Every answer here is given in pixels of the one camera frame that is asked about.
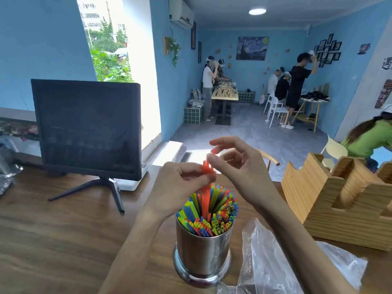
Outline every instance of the ceiling light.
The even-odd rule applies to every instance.
[[[264,8],[255,8],[255,9],[249,10],[250,15],[260,15],[260,14],[264,14],[266,12],[267,12],[267,10]]]

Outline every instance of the green tiled planter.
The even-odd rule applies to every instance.
[[[247,91],[238,91],[238,103],[252,104],[253,101],[254,101],[253,92],[248,93]]]
[[[203,118],[203,108],[184,107],[184,124],[199,125]]]

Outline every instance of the ceiling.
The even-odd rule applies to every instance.
[[[305,28],[378,3],[381,0],[184,0],[206,29]],[[252,8],[267,9],[251,16]]]

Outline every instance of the gray floor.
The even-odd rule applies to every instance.
[[[279,162],[280,166],[272,165],[270,175],[272,180],[280,182],[288,162],[295,167],[302,166],[307,154],[320,153],[328,138],[320,130],[316,133],[309,131],[310,123],[297,121],[294,129],[283,129],[275,117],[271,128],[265,122],[267,115],[263,107],[249,104],[233,104],[231,126],[215,125],[203,122],[201,125],[183,124],[173,135],[172,141],[179,141],[187,147],[183,161],[203,163],[205,156],[212,146],[209,141],[220,136],[237,135],[254,148],[261,149]]]

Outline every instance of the green shirt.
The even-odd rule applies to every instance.
[[[370,158],[373,150],[392,145],[392,124],[385,120],[376,121],[373,128],[363,133],[356,141],[347,144],[347,138],[342,141],[350,157]]]

